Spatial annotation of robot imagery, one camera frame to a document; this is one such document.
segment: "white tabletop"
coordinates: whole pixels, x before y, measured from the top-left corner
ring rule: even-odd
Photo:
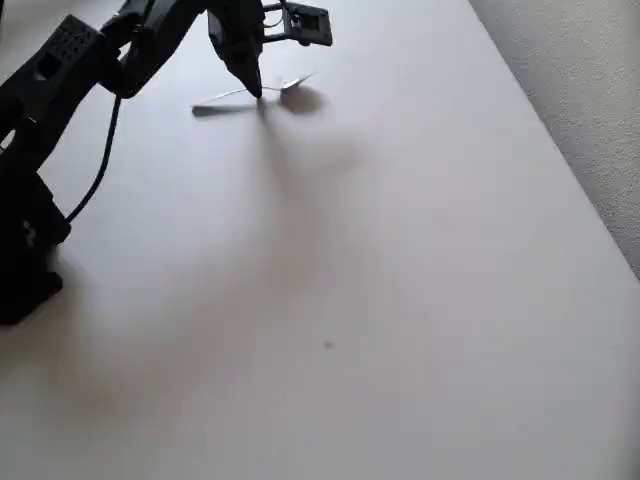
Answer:
[[[124,106],[66,290],[0,338],[3,480],[626,478],[640,289],[471,7],[323,3],[334,48],[262,57],[318,72],[295,112],[192,117],[237,86],[204,18]],[[65,210],[110,108],[43,169]]]

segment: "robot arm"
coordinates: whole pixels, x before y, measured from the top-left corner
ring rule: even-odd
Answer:
[[[285,33],[265,36],[265,11],[274,9],[283,10]],[[216,53],[257,98],[264,43],[332,43],[326,10],[283,0],[126,0],[100,30],[68,16],[0,86],[0,324],[18,323],[62,288],[47,260],[71,225],[38,169],[78,105],[98,84],[118,99],[136,95],[205,11]]]

